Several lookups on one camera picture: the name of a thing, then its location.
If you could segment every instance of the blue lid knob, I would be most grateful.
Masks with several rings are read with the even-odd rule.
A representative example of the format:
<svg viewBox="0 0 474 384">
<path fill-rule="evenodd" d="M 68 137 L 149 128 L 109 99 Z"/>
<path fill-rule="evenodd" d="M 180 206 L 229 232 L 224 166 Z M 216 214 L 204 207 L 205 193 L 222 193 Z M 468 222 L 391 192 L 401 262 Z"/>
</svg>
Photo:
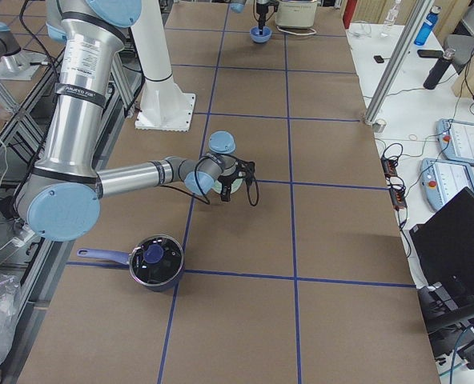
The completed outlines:
<svg viewBox="0 0 474 384">
<path fill-rule="evenodd" d="M 144 251 L 144 260 L 150 264 L 160 262 L 164 255 L 164 249 L 159 244 L 152 244 Z"/>
</svg>

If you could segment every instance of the white mounting plate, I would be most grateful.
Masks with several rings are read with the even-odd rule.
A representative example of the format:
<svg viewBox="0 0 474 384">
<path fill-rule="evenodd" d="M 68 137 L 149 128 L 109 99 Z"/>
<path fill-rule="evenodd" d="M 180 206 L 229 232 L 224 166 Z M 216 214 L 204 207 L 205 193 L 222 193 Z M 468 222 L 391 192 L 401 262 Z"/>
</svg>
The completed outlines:
<svg viewBox="0 0 474 384">
<path fill-rule="evenodd" d="M 29 58 L 29 62 L 43 62 L 46 61 L 45 54 L 39 54 L 35 52 L 25 51 L 26 56 Z M 22 82 L 28 82 L 32 80 L 36 71 L 39 69 L 39 65 L 30 66 L 26 70 L 18 74 L 14 74 L 13 72 L 9 72 L 3 62 L 0 62 L 0 79 L 1 80 L 16 80 Z"/>
<path fill-rule="evenodd" d="M 183 94 L 189 99 L 189 108 L 178 111 L 177 115 L 162 124 L 154 122 L 154 118 L 147 116 L 147 110 L 141 110 L 135 121 L 138 130 L 174 130 L 187 132 L 191 126 L 191 119 L 195 110 L 196 95 Z"/>
</svg>

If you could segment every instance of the table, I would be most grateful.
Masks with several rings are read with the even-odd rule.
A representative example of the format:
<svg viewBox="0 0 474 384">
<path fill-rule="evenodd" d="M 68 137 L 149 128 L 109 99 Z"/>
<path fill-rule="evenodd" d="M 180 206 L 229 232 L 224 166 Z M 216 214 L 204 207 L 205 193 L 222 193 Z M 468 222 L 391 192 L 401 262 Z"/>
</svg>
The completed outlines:
<svg viewBox="0 0 474 384">
<path fill-rule="evenodd" d="M 318 11 L 313 38 L 263 46 L 254 24 L 249 6 L 175 4 L 167 41 L 197 94 L 191 128 L 127 120 L 108 166 L 197 158 L 228 130 L 256 161 L 259 205 L 243 190 L 210 206 L 160 188 L 103 199 L 74 251 L 166 233 L 186 251 L 183 280 L 151 293 L 72 252 L 19 383 L 438 382 L 339 11 Z"/>
<path fill-rule="evenodd" d="M 394 26 L 390 36 L 382 38 L 380 31 L 383 26 L 370 25 L 370 27 L 369 36 L 356 37 L 352 32 L 360 32 L 364 28 L 360 24 L 352 24 L 349 29 L 351 33 L 347 35 L 366 104 L 370 102 L 369 96 L 374 94 L 387 65 L 386 63 L 377 64 L 372 57 L 379 54 L 384 58 L 389 58 L 404 28 L 404 26 Z M 405 184 L 407 186 L 413 185 L 407 197 L 408 221 L 404 230 L 406 234 L 415 224 L 425 223 L 434 214 L 417 178 L 420 175 L 422 158 L 436 158 L 440 154 L 441 149 L 436 138 L 429 137 L 436 132 L 436 122 L 441 118 L 453 117 L 456 120 L 474 122 L 474 114 L 469 110 L 473 100 L 461 98 L 458 102 L 458 98 L 452 92 L 452 84 L 457 79 L 452 66 L 441 80 L 444 83 L 439 84 L 434 90 L 418 90 L 418 88 L 422 88 L 429 70 L 436 62 L 435 59 L 419 58 L 416 53 L 418 49 L 441 50 L 442 48 L 433 34 L 429 36 L 424 46 L 412 45 L 390 89 L 389 94 L 393 95 L 386 98 L 378 114 L 378 118 L 387 121 L 387 126 L 383 133 L 375 134 L 380 154 L 383 153 L 385 146 L 398 142 L 404 147 L 405 154 L 420 155 L 415 158 L 401 158 L 397 168 L 398 174 Z M 401 90 L 410 91 L 396 94 Z M 387 156 L 398 153 L 399 147 L 392 148 Z M 401 220 L 404 219 L 405 212 L 402 211 L 400 217 Z M 427 285 L 415 251 L 412 251 L 410 257 L 410 267 L 416 285 L 418 287 Z M 440 371 L 445 371 L 448 368 L 449 364 L 440 367 Z M 447 377 L 442 378 L 442 382 L 447 381 Z M 466 368 L 457 369 L 454 383 L 474 383 L 474 371 Z"/>
</svg>

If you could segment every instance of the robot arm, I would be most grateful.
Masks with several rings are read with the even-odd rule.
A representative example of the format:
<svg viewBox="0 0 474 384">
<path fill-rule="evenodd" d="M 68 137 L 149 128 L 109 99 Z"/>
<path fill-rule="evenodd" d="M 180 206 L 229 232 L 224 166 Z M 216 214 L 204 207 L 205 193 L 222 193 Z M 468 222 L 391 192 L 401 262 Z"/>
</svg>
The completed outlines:
<svg viewBox="0 0 474 384">
<path fill-rule="evenodd" d="M 30 65 L 10 28 L 3 22 L 0 22 L 0 59 L 4 61 L 6 68 L 11 73 L 26 70 Z"/>
<path fill-rule="evenodd" d="M 228 178 L 244 178 L 246 172 L 241 174 L 233 156 L 233 137 L 226 132 L 211 136 L 211 151 L 198 161 L 169 157 L 95 172 L 91 163 L 103 95 L 113 57 L 125 42 L 120 28 L 138 20 L 141 1 L 51 3 L 60 10 L 49 15 L 61 14 L 62 21 L 59 29 L 47 20 L 49 29 L 55 29 L 58 40 L 66 35 L 61 76 L 55 87 L 58 102 L 43 155 L 16 199 L 18 214 L 34 232 L 54 241 L 82 236 L 96 223 L 102 196 L 177 181 L 185 182 L 195 194 L 205 194 L 220 176 L 226 177 L 223 186 L 228 185 Z"/>
</svg>

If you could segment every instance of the water bottle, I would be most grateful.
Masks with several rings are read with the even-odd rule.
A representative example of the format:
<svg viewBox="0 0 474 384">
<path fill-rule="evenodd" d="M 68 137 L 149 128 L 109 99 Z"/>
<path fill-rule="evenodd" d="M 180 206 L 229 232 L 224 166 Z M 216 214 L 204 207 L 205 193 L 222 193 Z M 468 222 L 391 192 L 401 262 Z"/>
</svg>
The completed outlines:
<svg viewBox="0 0 474 384">
<path fill-rule="evenodd" d="M 381 36 L 385 37 L 390 34 L 390 30 L 396 23 L 397 15 L 399 14 L 401 0 L 396 0 L 393 7 L 388 11 L 387 17 L 383 22 L 383 29 L 381 30 Z"/>
<path fill-rule="evenodd" d="M 441 7 L 433 6 L 431 12 L 424 20 L 424 24 L 420 28 L 419 34 L 416 35 L 415 44 L 417 46 L 423 46 L 428 40 L 429 34 L 438 22 L 438 14 L 440 14 Z"/>
<path fill-rule="evenodd" d="M 456 50 L 453 48 L 447 48 L 444 55 L 436 61 L 435 66 L 429 71 L 428 78 L 424 82 L 424 88 L 426 90 L 434 90 L 438 85 L 438 82 L 444 76 L 445 71 L 449 68 L 454 58 Z"/>
</svg>

